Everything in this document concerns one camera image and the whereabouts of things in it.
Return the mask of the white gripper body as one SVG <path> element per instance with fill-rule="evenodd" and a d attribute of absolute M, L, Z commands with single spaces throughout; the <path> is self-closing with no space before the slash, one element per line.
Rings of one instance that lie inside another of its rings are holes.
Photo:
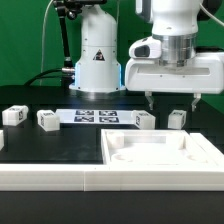
<path fill-rule="evenodd" d="M 129 49 L 125 86 L 130 91 L 219 94 L 224 52 L 195 51 L 194 35 L 140 39 Z"/>

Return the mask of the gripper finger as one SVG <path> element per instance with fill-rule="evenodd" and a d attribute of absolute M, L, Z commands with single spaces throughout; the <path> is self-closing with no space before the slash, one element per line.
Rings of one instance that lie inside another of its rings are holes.
<path fill-rule="evenodd" d="M 145 92 L 145 97 L 146 97 L 146 100 L 148 101 L 148 104 L 149 104 L 149 109 L 150 110 L 153 110 L 153 106 L 154 106 L 154 98 L 152 96 L 152 92 Z"/>
<path fill-rule="evenodd" d="M 197 103 L 201 100 L 201 93 L 194 93 L 193 94 L 193 101 L 191 103 L 191 110 L 192 112 L 194 112 L 196 110 L 197 107 Z"/>

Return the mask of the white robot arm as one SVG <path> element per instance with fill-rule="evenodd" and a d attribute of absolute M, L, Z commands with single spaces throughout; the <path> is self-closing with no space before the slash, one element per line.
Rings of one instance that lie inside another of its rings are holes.
<path fill-rule="evenodd" d="M 203 0 L 136 0 L 136 14 L 151 23 L 152 35 L 133 43 L 124 71 L 116 58 L 117 24 L 99 5 L 85 6 L 81 58 L 70 89 L 89 98 L 121 90 L 203 93 L 224 91 L 224 52 L 198 53 L 197 15 Z"/>

